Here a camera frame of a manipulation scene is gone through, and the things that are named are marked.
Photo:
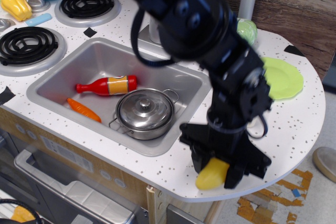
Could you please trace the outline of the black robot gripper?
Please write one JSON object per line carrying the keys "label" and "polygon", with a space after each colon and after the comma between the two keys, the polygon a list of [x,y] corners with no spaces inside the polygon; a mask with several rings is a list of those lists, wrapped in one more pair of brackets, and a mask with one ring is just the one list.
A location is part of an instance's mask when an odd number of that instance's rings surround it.
{"label": "black robot gripper", "polygon": [[210,158],[227,162],[224,188],[234,189],[244,175],[264,178],[271,160],[254,146],[248,136],[247,124],[270,110],[271,98],[244,98],[233,102],[213,98],[207,112],[207,124],[183,123],[180,141],[191,149],[195,171],[199,174]]}

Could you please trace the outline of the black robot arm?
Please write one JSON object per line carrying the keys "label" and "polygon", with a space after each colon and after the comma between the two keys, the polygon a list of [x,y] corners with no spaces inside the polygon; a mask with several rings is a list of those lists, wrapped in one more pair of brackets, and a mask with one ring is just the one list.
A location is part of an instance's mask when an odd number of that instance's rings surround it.
{"label": "black robot arm", "polygon": [[237,33],[237,18],[225,0],[135,0],[138,12],[131,29],[136,55],[138,33],[144,14],[157,22],[168,60],[140,61],[162,67],[195,61],[207,70],[213,89],[207,124],[182,124],[180,141],[192,152],[195,171],[204,176],[219,160],[218,174],[227,189],[235,188],[245,175],[263,178],[271,160],[248,137],[247,124],[271,108],[270,87],[264,64]]}

